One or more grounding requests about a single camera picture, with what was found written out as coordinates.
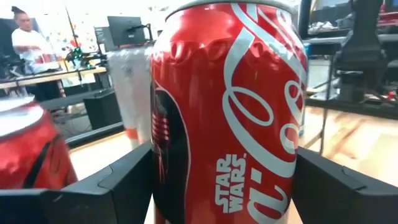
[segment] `black box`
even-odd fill
[[[122,121],[114,90],[105,90],[84,102],[93,130]]]

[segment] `woman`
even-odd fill
[[[30,17],[19,8],[13,6],[14,20],[19,26],[12,33],[12,46],[21,59],[25,60],[25,74],[40,74],[59,71],[57,57],[51,45],[38,32],[33,30]],[[35,95],[37,101],[60,98],[58,81],[38,83],[27,86],[27,90]]]

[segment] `red object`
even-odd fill
[[[276,7],[288,10],[195,1],[167,19],[152,56],[152,142],[154,200],[171,224],[285,222],[307,58]]]
[[[35,63],[37,63],[37,64],[42,64],[42,63],[44,63],[43,56],[42,56],[42,55],[38,56],[38,57],[35,59]]]
[[[386,5],[383,4],[380,8],[378,27],[396,26],[398,25],[398,12],[386,12]]]
[[[49,55],[49,54],[43,54],[42,56],[43,56],[44,63],[49,63],[49,62],[51,62],[51,59],[50,59],[50,55]]]
[[[77,181],[68,147],[32,98],[0,101],[0,189],[61,189]]]
[[[390,91],[387,94],[387,100],[393,100],[395,98],[396,93],[394,91]]]
[[[72,45],[73,47],[81,47],[81,43],[76,43],[75,40],[71,40],[69,41],[70,45]]]

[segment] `can lid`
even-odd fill
[[[28,108],[14,107],[8,111],[2,111],[0,113],[0,139],[35,125],[43,115],[44,110],[39,105]]]
[[[0,113],[28,105],[33,101],[34,96],[0,99]]]
[[[287,0],[192,0],[182,5],[173,7],[170,13],[166,16],[166,20],[174,13],[188,9],[194,6],[200,6],[204,4],[215,4],[215,3],[253,3],[253,4],[263,4],[267,6],[274,6],[279,9],[286,10],[289,13],[293,12],[293,8],[290,6]]]

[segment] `wooden floor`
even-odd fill
[[[323,109],[307,107],[305,133],[299,145],[309,150],[320,150],[320,130]],[[343,166],[398,187],[398,121],[358,114],[329,111],[325,131],[323,156]],[[85,178],[116,161],[131,150],[124,133],[74,149],[71,153],[78,178]],[[146,224],[153,223],[152,207]],[[301,224],[292,204],[288,224]]]

